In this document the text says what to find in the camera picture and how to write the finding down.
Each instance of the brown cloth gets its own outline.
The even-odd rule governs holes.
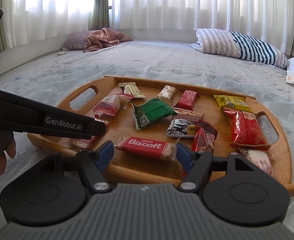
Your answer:
[[[116,46],[123,41],[132,41],[132,39],[127,34],[112,30],[110,28],[103,28],[102,30],[90,33],[86,37],[87,47],[84,52],[92,52]]]

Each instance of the snack package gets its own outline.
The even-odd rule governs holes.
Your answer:
[[[123,93],[133,95],[134,98],[145,98],[146,96],[139,90],[135,82],[126,82],[118,84]]]
[[[105,97],[93,108],[93,115],[97,114],[99,117],[101,117],[102,114],[115,116],[132,98],[133,95],[129,94],[115,94]]]
[[[265,171],[269,176],[275,178],[273,167],[266,152],[260,150],[238,148],[239,152],[258,168]]]
[[[205,114],[176,108],[174,108],[174,111],[176,111],[177,114],[173,114],[166,135],[194,138],[195,125],[203,120]]]
[[[227,106],[237,110],[251,112],[251,109],[245,102],[245,98],[226,95],[214,95],[214,98],[216,99],[220,108],[222,108],[222,106]]]
[[[198,94],[196,92],[185,90],[174,107],[192,111],[192,106],[194,105],[197,96]]]
[[[141,106],[131,104],[134,108],[134,118],[137,130],[142,130],[158,119],[176,114],[176,112],[167,106],[158,98],[153,98],[143,103]]]
[[[213,153],[217,133],[217,130],[209,123],[200,121],[196,125],[196,133],[191,150],[194,152],[206,151]]]
[[[144,139],[123,135],[115,144],[115,148],[127,153],[135,155],[170,161],[176,156],[176,141],[175,143],[167,143],[156,140]]]
[[[106,127],[108,126],[107,121],[99,120],[96,119],[97,121],[104,122]],[[79,150],[89,150],[90,147],[94,144],[94,141],[97,140],[98,136],[92,136],[91,139],[86,140],[86,139],[74,139],[70,138],[69,139],[69,145],[73,148],[79,149]]]
[[[231,147],[268,150],[270,145],[260,130],[255,114],[226,106],[223,107],[223,112],[231,125]]]
[[[177,91],[177,88],[171,87],[166,85],[163,90],[155,97],[159,100],[163,101],[166,105],[170,106],[171,104],[171,98]]]

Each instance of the mattress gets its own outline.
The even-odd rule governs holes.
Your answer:
[[[131,41],[96,52],[67,51],[20,66],[0,77],[0,89],[56,106],[76,87],[104,75],[167,80],[253,95],[279,120],[292,152],[294,182],[294,85],[271,65],[202,54],[187,43]],[[8,159],[0,191],[42,159],[25,133],[15,133],[17,155]],[[0,227],[6,221],[0,209]],[[294,198],[284,224],[294,232]]]

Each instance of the wooden tray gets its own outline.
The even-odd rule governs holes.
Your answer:
[[[218,130],[218,136],[215,141],[214,148],[215,156],[227,156],[228,153],[237,150],[229,146],[231,142],[230,124],[218,107],[213,95],[224,94],[245,97],[246,103],[251,110],[257,114],[257,116],[265,115],[269,119],[279,137],[279,139],[267,151],[267,154],[273,166],[276,179],[288,189],[291,196],[294,196],[294,183],[291,183],[292,158],[284,131],[278,120],[271,114],[271,112],[256,101],[252,96],[167,81],[105,76],[104,78],[91,81],[75,89],[68,96],[66,96],[66,98],[64,98],[57,107],[78,114],[91,116],[92,108],[101,99],[107,95],[114,95],[115,93],[121,92],[121,89],[118,86],[118,83],[121,82],[136,82],[139,89],[144,95],[146,95],[146,98],[133,98],[130,101],[136,105],[140,105],[158,95],[165,85],[170,85],[178,89],[178,92],[175,93],[171,100],[171,106],[174,106],[177,103],[184,90],[197,92],[200,97],[196,99],[193,110],[205,113],[204,120],[209,122]],[[73,110],[70,106],[70,102],[89,88],[95,90],[96,96],[86,102],[85,105],[83,105],[79,110]],[[165,135],[165,131],[170,121],[171,116],[163,118],[139,131],[135,127],[133,108],[128,103],[109,122],[106,134],[96,141],[93,145],[93,149],[99,147],[106,140],[111,140],[116,143],[120,136],[124,134],[138,136],[141,138],[156,138],[160,141],[174,142],[176,138],[167,137]],[[75,150],[57,143],[60,140],[59,137],[42,136],[32,133],[29,133],[27,136],[35,147],[38,147],[47,153],[60,152],[63,155],[68,156],[73,156],[77,153]],[[192,145],[192,139],[190,138],[182,138],[181,142],[185,143],[189,147]],[[223,175],[224,172],[213,172],[211,179],[213,180]],[[182,179],[182,167],[177,160],[153,160],[115,150],[114,157],[104,172],[104,176],[110,182],[115,183],[173,183],[177,186]]]

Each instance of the black and white striped fabric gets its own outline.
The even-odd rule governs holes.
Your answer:
[[[281,69],[288,66],[287,57],[279,49],[251,36],[219,29],[197,29],[196,35],[200,47],[197,50],[203,53],[261,62]]]

